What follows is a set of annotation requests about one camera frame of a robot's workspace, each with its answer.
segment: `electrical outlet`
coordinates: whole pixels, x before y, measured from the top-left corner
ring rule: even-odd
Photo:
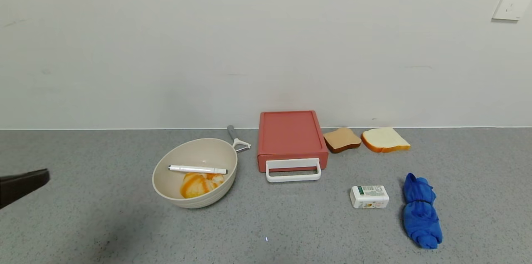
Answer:
[[[500,0],[493,18],[500,20],[520,20],[531,0]]]

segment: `bowl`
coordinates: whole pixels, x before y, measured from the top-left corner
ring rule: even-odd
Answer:
[[[220,200],[231,188],[236,177],[237,154],[226,141],[202,138],[189,141],[169,151],[157,164],[152,175],[156,192],[172,204],[183,208],[201,208]],[[186,173],[169,171],[168,165],[190,165],[227,169],[225,181],[206,194],[184,198],[180,188]]]

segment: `rolled blue cloth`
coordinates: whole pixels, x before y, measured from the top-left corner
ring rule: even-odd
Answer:
[[[424,249],[437,249],[443,241],[439,218],[434,209],[436,194],[425,178],[409,173],[404,181],[407,205],[403,212],[404,228],[408,236]]]

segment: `red storage drawer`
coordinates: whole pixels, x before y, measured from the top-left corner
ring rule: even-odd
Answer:
[[[315,111],[263,112],[257,148],[259,171],[266,172],[267,160],[319,158],[325,169],[329,152]],[[313,170],[316,167],[271,169],[271,171]]]

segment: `white marker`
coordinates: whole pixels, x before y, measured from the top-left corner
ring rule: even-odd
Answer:
[[[168,165],[168,170],[182,171],[183,173],[220,173],[221,175],[227,175],[227,169],[190,167],[187,165]]]

